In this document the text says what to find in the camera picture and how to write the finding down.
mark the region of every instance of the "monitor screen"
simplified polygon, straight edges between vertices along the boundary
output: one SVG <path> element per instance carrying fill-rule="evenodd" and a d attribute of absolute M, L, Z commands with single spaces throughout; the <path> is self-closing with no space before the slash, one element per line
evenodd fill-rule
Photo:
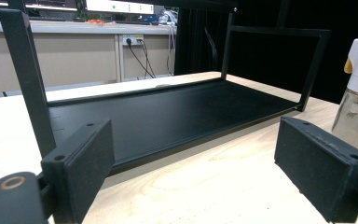
<path fill-rule="evenodd" d="M 84 0 L 84 8 L 95 12 L 154 14 L 153 5 L 110 0 Z"/>
<path fill-rule="evenodd" d="M 28 9 L 77 11 L 76 0 L 25 0 Z M 0 0 L 0 7 L 7 7 L 7 0 Z"/>

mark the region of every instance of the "dark background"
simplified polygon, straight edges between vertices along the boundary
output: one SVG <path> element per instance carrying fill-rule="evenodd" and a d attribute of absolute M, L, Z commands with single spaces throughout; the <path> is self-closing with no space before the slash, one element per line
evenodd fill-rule
<path fill-rule="evenodd" d="M 238 25 L 275 27 L 281 0 L 240 1 Z M 212 71 L 213 38 L 221 69 L 227 14 L 180 9 L 175 74 Z M 358 38 L 358 0 L 291 0 L 286 28 L 327 29 L 331 35 L 311 96 L 339 104 L 350 75 L 343 72 L 351 43 Z M 299 91 L 309 69 L 317 38 L 234 33 L 228 73 Z"/>

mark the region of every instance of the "wooden table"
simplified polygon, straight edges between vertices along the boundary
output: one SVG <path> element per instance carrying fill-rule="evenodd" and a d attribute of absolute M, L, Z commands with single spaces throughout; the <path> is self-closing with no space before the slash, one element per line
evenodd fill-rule
<path fill-rule="evenodd" d="M 48 92 L 49 100 L 129 91 L 220 76 L 204 73 Z M 297 101 L 299 95 L 239 77 L 241 85 Z M 286 116 L 330 132 L 338 105 L 310 98 Z M 279 118 L 106 178 L 84 223 L 325 223 L 274 163 Z M 0 98 L 0 177 L 38 174 L 40 155 L 21 96 Z"/>

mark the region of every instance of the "black shelf surface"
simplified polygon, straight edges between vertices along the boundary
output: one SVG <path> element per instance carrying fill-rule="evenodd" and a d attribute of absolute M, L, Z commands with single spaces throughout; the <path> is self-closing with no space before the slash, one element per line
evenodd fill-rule
<path fill-rule="evenodd" d="M 111 118 L 117 173 L 295 109 L 298 103 L 213 79 L 49 103 L 57 145 L 81 125 Z"/>

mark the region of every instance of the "electrical socket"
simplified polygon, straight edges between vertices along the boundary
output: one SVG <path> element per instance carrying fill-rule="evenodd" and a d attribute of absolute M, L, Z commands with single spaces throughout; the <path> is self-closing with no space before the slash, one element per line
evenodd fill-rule
<path fill-rule="evenodd" d="M 144 40 L 144 35 L 123 35 L 123 46 L 128 46 L 127 39 L 131 40 L 131 45 L 141 45 L 141 41 Z"/>

